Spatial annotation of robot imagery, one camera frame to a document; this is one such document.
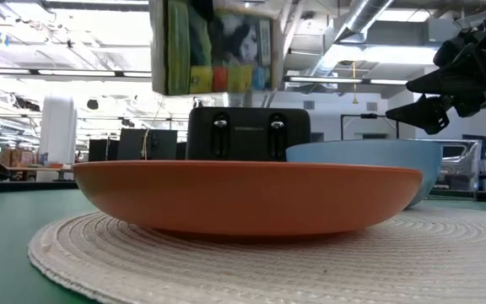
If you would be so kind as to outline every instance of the green table surface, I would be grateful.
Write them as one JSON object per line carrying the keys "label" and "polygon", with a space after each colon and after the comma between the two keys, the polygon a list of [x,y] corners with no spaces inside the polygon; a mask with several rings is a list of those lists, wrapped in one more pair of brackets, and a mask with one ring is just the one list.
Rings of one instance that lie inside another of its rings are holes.
{"label": "green table surface", "polygon": [[[420,206],[486,210],[486,203],[425,201]],[[91,303],[31,266],[27,244],[44,225],[95,211],[79,190],[0,193],[0,303]]]}

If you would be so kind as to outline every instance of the white placemat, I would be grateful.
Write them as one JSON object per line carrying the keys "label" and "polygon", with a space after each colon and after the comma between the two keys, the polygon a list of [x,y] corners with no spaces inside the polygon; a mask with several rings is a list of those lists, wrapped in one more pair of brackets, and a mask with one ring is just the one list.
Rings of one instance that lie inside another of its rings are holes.
{"label": "white placemat", "polygon": [[104,303],[486,303],[486,212],[472,210],[277,245],[189,242],[93,213],[44,227],[29,257]]}

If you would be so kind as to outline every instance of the blue bowl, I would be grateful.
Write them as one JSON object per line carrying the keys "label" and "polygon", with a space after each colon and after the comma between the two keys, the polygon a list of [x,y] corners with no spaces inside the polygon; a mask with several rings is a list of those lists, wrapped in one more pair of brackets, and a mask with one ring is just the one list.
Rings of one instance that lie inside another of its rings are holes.
{"label": "blue bowl", "polygon": [[442,163],[440,144],[423,140],[364,139],[299,144],[286,150],[289,162],[395,166],[423,172],[418,193],[407,208],[429,195]]}

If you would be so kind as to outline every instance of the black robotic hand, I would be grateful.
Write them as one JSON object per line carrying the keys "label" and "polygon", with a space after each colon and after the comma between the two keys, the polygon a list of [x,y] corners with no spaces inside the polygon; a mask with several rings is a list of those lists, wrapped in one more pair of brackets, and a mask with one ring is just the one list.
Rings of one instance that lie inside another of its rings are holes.
{"label": "black robotic hand", "polygon": [[388,118],[436,134],[449,124],[446,113],[452,107],[459,117],[486,108],[486,20],[445,42],[434,64],[438,70],[406,84],[408,90],[423,93],[418,101],[387,111]]}

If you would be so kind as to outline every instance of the orange plate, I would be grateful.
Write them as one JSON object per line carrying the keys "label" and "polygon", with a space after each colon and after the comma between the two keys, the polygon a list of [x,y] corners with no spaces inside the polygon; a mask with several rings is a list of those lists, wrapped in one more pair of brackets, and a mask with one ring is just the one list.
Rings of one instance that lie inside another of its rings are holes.
{"label": "orange plate", "polygon": [[126,222],[225,236],[362,230],[401,212],[420,171],[238,161],[107,161],[74,166],[87,199]]}

